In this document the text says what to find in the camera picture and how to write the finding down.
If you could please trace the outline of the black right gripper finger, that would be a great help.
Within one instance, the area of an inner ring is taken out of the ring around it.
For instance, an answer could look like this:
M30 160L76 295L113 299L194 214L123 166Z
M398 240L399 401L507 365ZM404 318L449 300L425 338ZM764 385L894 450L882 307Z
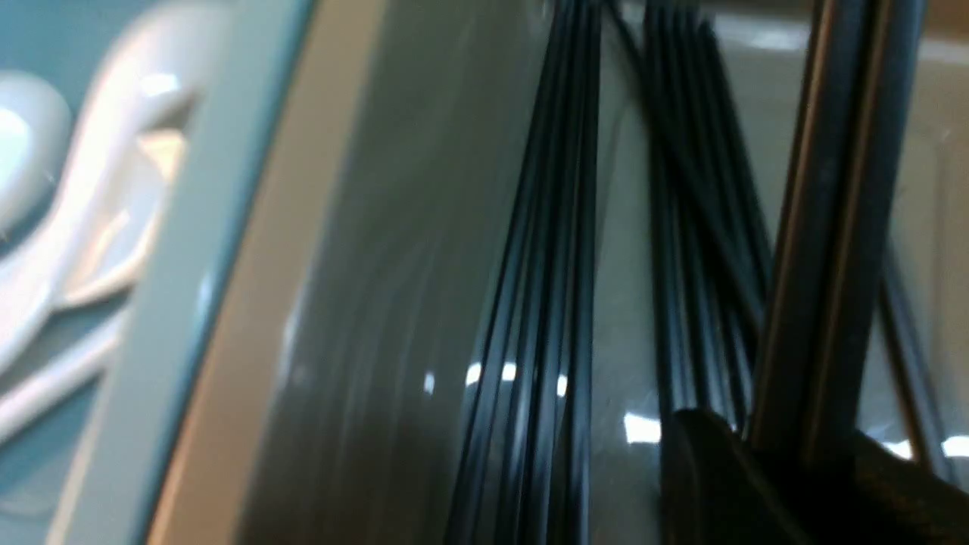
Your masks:
M665 421L664 544L965 544L967 494L858 432L833 475L771 469L705 410Z

